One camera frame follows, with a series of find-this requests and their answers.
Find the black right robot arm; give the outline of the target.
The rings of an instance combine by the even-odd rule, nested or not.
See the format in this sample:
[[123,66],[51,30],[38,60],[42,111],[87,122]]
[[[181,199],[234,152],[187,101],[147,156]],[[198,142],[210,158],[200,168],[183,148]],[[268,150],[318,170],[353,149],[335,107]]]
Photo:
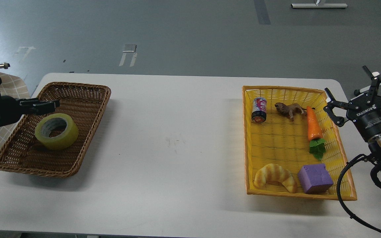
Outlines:
[[346,122],[351,121],[368,144],[370,154],[360,154],[345,164],[337,180],[337,198],[344,211],[349,217],[361,225],[381,233],[381,229],[365,222],[355,215],[344,203],[341,195],[341,183],[343,177],[352,166],[358,162],[370,162],[373,168],[370,177],[373,183],[381,190],[381,74],[372,73],[363,66],[364,72],[371,80],[367,90],[355,90],[354,98],[349,102],[337,101],[328,88],[325,92],[330,101],[324,107],[325,113],[338,127],[342,127]]

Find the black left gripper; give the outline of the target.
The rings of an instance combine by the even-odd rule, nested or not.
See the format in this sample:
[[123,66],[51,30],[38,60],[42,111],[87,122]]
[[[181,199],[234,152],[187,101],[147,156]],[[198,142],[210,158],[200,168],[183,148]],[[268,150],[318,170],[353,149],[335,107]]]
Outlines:
[[39,99],[15,99],[11,96],[1,96],[0,128],[18,122],[23,114],[49,114],[55,112],[59,106],[59,103]]

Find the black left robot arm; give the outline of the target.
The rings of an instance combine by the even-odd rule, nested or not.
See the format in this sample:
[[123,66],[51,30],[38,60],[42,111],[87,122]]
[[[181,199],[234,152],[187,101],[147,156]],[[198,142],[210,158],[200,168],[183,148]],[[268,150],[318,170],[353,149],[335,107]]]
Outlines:
[[55,112],[59,106],[58,100],[17,99],[11,96],[3,96],[0,92],[0,128],[17,123],[23,115],[45,115]]

